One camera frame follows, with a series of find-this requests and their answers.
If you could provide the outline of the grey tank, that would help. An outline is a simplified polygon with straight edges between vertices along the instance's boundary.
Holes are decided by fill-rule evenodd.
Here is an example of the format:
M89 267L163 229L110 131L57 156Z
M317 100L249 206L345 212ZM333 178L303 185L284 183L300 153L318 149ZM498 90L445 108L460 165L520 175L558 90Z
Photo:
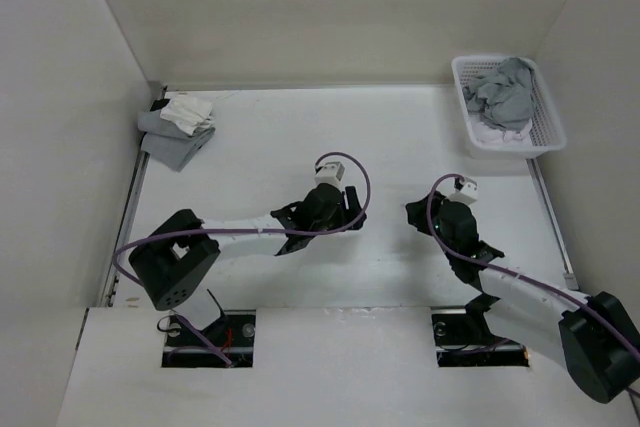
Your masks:
M520 58L506 59L472 79L462 92L467 111L488 127L520 132L533 118L533 73Z
M209 127L188 135L162 119L159 111L139 113L137 127L143 135L141 150L175 172L180 172L215 133L215 128Z

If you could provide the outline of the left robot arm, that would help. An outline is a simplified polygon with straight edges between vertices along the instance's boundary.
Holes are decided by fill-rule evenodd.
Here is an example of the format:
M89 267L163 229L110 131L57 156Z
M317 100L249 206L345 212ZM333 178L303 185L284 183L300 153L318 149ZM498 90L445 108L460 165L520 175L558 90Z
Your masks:
M220 304L202 285L215 262L286 256L317 236L359 230L366 206L355 187L320 183L303 200L253 219L208 224L182 209L136 241L128 261L154 308L187 320L192 336L210 346L225 324Z

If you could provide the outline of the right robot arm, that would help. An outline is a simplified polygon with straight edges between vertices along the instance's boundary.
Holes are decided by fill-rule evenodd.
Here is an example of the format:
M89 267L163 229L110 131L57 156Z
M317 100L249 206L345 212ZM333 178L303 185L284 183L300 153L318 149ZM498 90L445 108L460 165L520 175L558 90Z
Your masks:
M454 275L478 291L464 331L483 343L517 342L564 368L592 400L606 404L639 379L639 331L621 301L588 295L517 272L480 239L469 206L429 195L405 207L407 221L441 247Z

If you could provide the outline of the white tank top in basket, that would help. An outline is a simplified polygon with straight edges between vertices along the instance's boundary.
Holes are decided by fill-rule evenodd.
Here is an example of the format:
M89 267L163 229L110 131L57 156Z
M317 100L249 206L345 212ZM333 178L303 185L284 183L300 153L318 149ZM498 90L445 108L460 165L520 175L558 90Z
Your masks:
M477 141L485 145L522 143L529 139L532 121L529 120L521 130L501 130L489 126L480 119L472 118L471 127Z

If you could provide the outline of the folded white tank top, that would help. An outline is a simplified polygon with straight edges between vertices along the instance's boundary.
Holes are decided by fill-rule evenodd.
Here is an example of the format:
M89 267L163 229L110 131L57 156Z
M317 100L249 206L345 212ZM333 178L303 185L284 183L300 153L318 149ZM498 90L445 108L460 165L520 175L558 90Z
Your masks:
M190 137L213 128L215 123L213 103L189 96L170 99L160 110L160 118Z

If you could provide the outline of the folded grey tank top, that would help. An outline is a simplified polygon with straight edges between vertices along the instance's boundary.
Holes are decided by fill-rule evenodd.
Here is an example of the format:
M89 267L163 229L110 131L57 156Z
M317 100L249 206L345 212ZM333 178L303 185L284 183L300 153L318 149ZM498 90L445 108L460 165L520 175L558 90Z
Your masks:
M215 128L209 127L188 135L162 119L159 111L139 113L137 127L143 135L141 150L175 172L180 172L215 133Z

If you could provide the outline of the white plastic basket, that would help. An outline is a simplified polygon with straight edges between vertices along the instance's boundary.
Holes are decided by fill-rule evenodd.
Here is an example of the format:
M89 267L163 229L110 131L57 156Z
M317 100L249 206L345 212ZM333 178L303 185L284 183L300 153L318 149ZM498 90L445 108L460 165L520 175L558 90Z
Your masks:
M547 152L562 150L567 140L561 119L539 66L527 57L520 57L532 70L533 112L526 136L523 140L486 143L476 135L474 126L480 123L480 119L477 114L468 111L463 89L472 80L490 74L507 59L508 55L482 54L458 56L451 61L459 109L466 130L465 143L470 155L476 159L533 159Z

